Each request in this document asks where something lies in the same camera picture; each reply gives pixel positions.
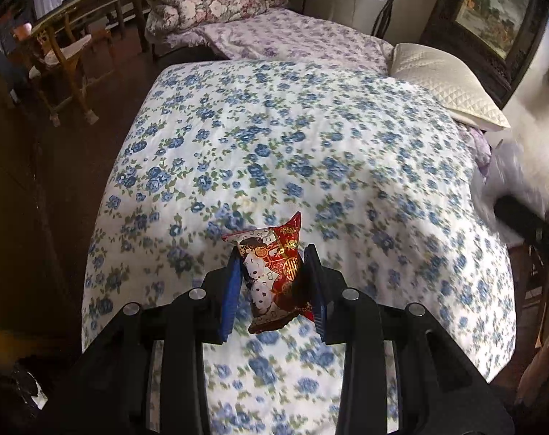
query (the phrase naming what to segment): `white wall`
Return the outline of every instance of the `white wall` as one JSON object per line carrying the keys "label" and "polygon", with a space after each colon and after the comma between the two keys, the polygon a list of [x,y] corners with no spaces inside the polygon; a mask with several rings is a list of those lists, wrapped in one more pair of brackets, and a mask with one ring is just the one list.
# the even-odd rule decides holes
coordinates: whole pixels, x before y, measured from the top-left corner
{"label": "white wall", "polygon": [[549,19],[546,30],[532,62],[514,94],[502,112],[508,118],[511,130],[487,133],[490,145],[497,145],[502,138],[513,137],[532,125],[549,124]]}
{"label": "white wall", "polygon": [[[307,0],[305,14],[326,19],[329,15],[332,0]],[[355,29],[370,33],[375,18],[385,4],[384,0],[336,0],[333,20],[352,26]],[[385,39],[391,44],[400,42],[417,42],[423,32],[436,0],[395,0],[391,25]]]}

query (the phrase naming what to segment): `black carved picture frame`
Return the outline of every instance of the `black carved picture frame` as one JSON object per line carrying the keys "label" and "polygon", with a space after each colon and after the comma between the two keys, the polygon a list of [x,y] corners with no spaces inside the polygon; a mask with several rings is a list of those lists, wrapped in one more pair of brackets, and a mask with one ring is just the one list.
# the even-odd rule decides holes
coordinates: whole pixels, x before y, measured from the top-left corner
{"label": "black carved picture frame", "polygon": [[529,0],[516,39],[502,59],[478,36],[456,22],[463,0],[437,0],[420,43],[463,60],[502,109],[512,96],[540,43],[549,10],[544,0]]}

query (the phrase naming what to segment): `chair seat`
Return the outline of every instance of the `chair seat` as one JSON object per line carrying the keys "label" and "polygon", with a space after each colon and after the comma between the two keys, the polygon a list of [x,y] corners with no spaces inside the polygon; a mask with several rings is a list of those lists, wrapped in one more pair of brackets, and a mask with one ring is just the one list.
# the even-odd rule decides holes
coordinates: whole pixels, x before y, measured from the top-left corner
{"label": "chair seat", "polygon": [[[73,57],[75,54],[79,53],[90,42],[91,42],[91,34],[87,34],[87,36],[81,37],[81,39],[79,39],[78,41],[75,41],[71,45],[62,48],[61,52],[63,53],[63,56],[65,57],[65,59],[69,59]],[[49,51],[45,56],[45,63],[48,68],[59,65],[59,60],[57,59],[57,56],[55,55],[55,52],[53,50]],[[29,70],[30,79],[38,77],[40,74],[41,72],[35,66],[33,66],[32,69]]]}

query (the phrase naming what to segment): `rolled blanket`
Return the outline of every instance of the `rolled blanket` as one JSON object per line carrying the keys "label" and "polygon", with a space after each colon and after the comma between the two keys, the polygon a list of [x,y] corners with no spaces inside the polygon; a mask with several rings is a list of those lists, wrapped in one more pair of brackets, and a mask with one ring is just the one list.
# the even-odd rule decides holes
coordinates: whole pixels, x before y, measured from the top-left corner
{"label": "rolled blanket", "polygon": [[146,30],[153,36],[206,23],[229,22],[285,6],[288,0],[147,0],[151,11]]}

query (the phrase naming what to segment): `white plastic bag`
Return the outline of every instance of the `white plastic bag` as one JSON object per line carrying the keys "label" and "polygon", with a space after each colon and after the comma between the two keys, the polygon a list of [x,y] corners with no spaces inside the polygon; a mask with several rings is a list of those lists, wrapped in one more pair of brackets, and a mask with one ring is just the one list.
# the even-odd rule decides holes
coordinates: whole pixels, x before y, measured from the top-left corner
{"label": "white plastic bag", "polygon": [[475,212],[492,232],[500,234],[502,241],[509,247],[520,245],[524,240],[496,219],[494,214],[496,200],[508,194],[512,195],[541,218],[544,218],[546,207],[540,191],[531,186],[522,172],[520,165],[522,155],[523,149],[518,143],[501,141],[492,151],[487,176],[484,177],[476,166],[471,177],[471,200]]}

